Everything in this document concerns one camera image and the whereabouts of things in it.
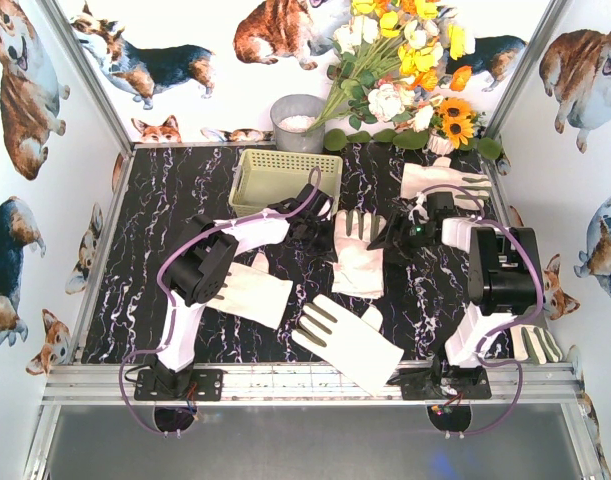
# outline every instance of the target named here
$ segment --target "gray cup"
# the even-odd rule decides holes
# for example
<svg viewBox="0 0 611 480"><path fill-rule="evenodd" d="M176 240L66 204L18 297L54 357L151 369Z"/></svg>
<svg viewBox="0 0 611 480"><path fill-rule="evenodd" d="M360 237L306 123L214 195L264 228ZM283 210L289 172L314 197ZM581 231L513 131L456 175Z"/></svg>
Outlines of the gray cup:
<svg viewBox="0 0 611 480"><path fill-rule="evenodd" d="M318 118L325 107L325 100L313 95L287 95L279 98L269 115L274 124L276 149L283 152L321 153L325 139L325 125L311 132L295 133L278 126L283 120L296 115Z"/></svg>

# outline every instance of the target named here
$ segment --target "marble tabletop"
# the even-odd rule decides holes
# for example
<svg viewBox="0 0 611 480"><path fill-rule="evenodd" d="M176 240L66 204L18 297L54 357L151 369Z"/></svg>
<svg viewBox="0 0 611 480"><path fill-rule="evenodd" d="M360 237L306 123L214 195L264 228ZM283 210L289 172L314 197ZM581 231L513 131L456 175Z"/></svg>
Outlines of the marble tabletop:
<svg viewBox="0 0 611 480"><path fill-rule="evenodd" d="M137 150L83 363L120 363L135 349L159 344L167 308L155 278L161 255L193 215L234 217L227 198L245 148L249 147ZM349 145L340 155L344 163L340 208L375 211L385 217L394 209L405 208L406 201L398 198L404 164L429 165L434 159L421 151L374 143ZM475 156L461 152L452 156L452 168L480 172ZM196 339L197 363L319 361L291 339L303 305L319 293L359 316L373 304L383 314L384 337L405 350L404 359L423 359L453 334L468 303L467 255L449 247L419 249L407 266L386 264L385 296L373 301L332 294L332 267L320 258L286 245L262 250L270 273L294 282L281 326L274 331L207 308ZM254 255L248 252L236 261L249 265ZM508 356L509 343L501 334L490 354Z"/></svg>

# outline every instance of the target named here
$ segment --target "white rose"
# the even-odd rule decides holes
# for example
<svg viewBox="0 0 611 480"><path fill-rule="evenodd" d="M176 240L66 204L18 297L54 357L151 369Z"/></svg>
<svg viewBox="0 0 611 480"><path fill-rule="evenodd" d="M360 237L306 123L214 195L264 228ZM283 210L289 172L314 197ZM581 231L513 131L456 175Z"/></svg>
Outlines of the white rose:
<svg viewBox="0 0 611 480"><path fill-rule="evenodd" d="M374 43L380 36L378 22L373 18L366 17L365 15L352 17L352 20L350 21L350 28L353 34L358 34L358 45L360 45L361 34L363 40L365 40L367 43Z"/></svg>
<svg viewBox="0 0 611 480"><path fill-rule="evenodd" d="M400 95L391 83L381 85L367 96L369 111L379 122L389 122L393 117L405 111Z"/></svg>
<svg viewBox="0 0 611 480"><path fill-rule="evenodd" d="M416 112L412 119L412 129L415 132L422 132L429 128L429 123L432 121L434 116L434 107L431 105L425 105L423 108Z"/></svg>

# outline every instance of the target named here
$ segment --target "corgi wallpaper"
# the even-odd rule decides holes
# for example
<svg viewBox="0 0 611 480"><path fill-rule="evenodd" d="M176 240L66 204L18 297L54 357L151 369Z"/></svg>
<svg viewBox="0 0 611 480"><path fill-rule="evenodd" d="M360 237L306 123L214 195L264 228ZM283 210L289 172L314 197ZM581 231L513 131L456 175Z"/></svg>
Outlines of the corgi wallpaper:
<svg viewBox="0 0 611 480"><path fill-rule="evenodd" d="M60 0L72 35L134 142L271 141L269 110L282 96L326 97L330 38L350 0ZM463 92L489 120L549 0L450 0L476 36ZM353 131L347 119L328 128ZM385 128L370 125L370 131Z"/></svg>
<svg viewBox="0 0 611 480"><path fill-rule="evenodd" d="M70 354L82 295L64 286L84 288L120 150L46 18L0 0L0 479L22 477Z"/></svg>
<svg viewBox="0 0 611 480"><path fill-rule="evenodd" d="M611 478L611 1L572 2L501 129L512 217L536 231L545 316L582 356Z"/></svg>

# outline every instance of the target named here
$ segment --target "green basket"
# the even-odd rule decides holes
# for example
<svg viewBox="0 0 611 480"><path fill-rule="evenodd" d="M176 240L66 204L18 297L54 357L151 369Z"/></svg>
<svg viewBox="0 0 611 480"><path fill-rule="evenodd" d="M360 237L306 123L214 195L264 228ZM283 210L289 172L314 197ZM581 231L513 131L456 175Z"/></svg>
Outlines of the green basket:
<svg viewBox="0 0 611 480"><path fill-rule="evenodd" d="M229 204L237 217L245 217L260 212L272 203L295 198L307 184L309 172L314 167L321 169L318 188L334 199L332 213L336 213L343 159L311 153L243 151L229 194Z"/></svg>

